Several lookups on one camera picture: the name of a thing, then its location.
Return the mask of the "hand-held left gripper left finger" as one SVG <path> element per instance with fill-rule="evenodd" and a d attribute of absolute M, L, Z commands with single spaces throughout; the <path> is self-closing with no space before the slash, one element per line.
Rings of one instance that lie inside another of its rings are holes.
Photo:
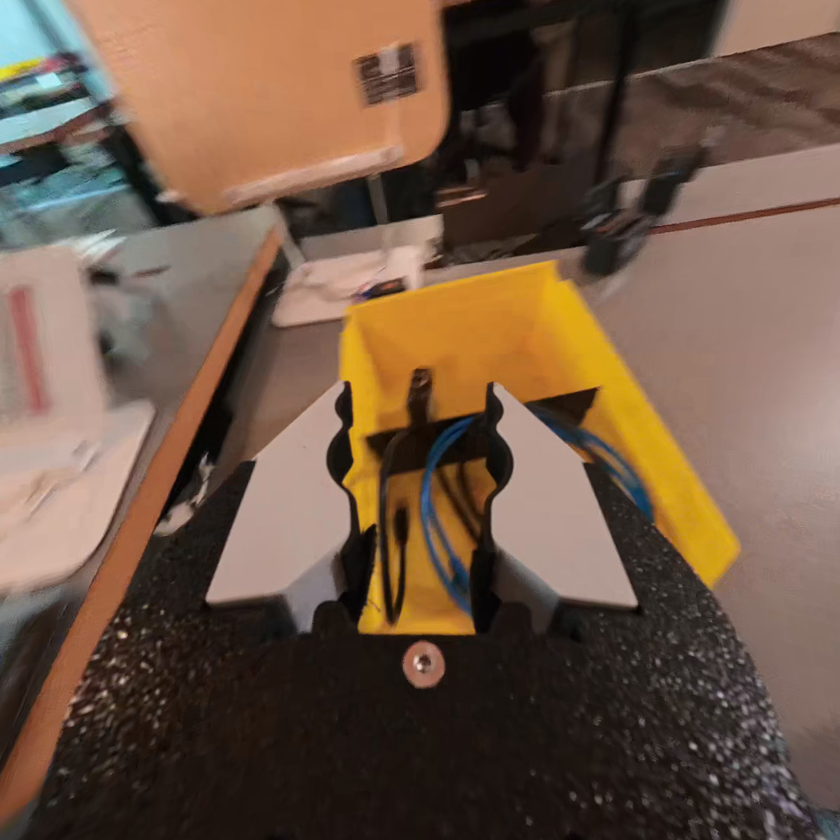
<path fill-rule="evenodd" d="M 338 381 L 246 463 L 244 495 L 205 596 L 214 609 L 267 606 L 283 633 L 309 634 L 338 603 L 357 630 L 375 566 L 376 526 L 363 526 L 345 485 L 354 466 L 351 383 Z"/>

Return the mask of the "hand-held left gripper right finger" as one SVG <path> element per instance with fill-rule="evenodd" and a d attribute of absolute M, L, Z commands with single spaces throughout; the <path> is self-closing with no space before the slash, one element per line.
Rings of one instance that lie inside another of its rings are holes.
<path fill-rule="evenodd" d="M 583 458 L 501 384 L 480 418 L 491 485 L 469 570 L 472 623 L 505 605 L 546 634 L 566 607 L 635 613 L 639 600 Z"/>

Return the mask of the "yellow plastic bin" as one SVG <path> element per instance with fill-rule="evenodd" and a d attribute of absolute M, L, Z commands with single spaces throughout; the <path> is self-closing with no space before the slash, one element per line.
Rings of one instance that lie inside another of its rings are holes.
<path fill-rule="evenodd" d="M 393 474 L 391 463 L 398 442 L 429 421 L 478 420 L 491 382 L 523 404 L 599 387 L 582 428 L 535 416 L 583 458 L 636 613 L 675 636 L 726 623 L 709 584 L 739 541 L 582 294 L 551 264 L 352 308 L 339 372 L 353 393 L 349 486 L 363 525 L 388 528 L 363 634 L 476 634 L 469 570 L 491 480 L 484 459 L 438 465 L 470 420 L 443 433 L 424 469 Z"/>

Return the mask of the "black bin divider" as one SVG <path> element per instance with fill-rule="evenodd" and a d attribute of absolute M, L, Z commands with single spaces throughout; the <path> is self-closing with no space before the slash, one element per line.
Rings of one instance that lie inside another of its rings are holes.
<path fill-rule="evenodd" d="M 583 421 L 590 412 L 599 392 L 599 387 L 591 387 L 576 392 L 551 395 L 524 403 L 525 407 L 550 422 L 558 423 L 562 428 L 582 428 Z M 484 414 L 479 413 L 478 420 L 471 415 L 429 421 L 417 432 L 410 433 L 398 442 L 391 467 L 393 474 L 408 473 L 426 467 L 431 448 L 443 433 L 461 419 L 470 420 L 467 429 L 444 452 L 439 466 L 465 463 L 484 459 L 488 452 L 488 432 Z"/>

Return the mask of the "white paper sheets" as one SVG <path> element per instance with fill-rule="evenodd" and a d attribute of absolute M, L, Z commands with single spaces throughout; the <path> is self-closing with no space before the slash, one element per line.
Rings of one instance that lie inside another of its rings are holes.
<path fill-rule="evenodd" d="M 63 582 L 98 549 L 154 420 L 151 402 L 110 412 L 105 435 L 75 465 L 2 479 L 2 594 Z"/>

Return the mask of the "white box with red stripe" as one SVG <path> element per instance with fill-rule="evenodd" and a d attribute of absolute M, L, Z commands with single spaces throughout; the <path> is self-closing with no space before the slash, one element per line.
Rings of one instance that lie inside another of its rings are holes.
<path fill-rule="evenodd" d="M 108 408 L 89 284 L 68 245 L 2 254 L 3 434 L 88 427 Z"/>

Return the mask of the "black device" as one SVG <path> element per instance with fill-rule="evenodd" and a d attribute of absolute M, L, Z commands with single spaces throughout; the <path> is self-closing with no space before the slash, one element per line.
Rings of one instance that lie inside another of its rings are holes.
<path fill-rule="evenodd" d="M 585 279 L 610 277 L 636 258 L 646 237 L 671 210 L 683 186 L 708 163 L 718 144 L 718 132 L 710 131 L 694 145 L 668 150 L 643 180 L 634 204 L 620 203 L 624 184 L 620 176 L 587 193 L 581 211 Z"/>

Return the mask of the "storage shelf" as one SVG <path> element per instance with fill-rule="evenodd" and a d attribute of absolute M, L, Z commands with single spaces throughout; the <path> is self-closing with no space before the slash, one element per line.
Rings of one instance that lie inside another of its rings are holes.
<path fill-rule="evenodd" d="M 153 227 L 165 225 L 142 153 L 109 98 L 96 97 L 74 51 L 2 68 L 2 219 L 48 240 L 48 211 L 128 193 Z"/>

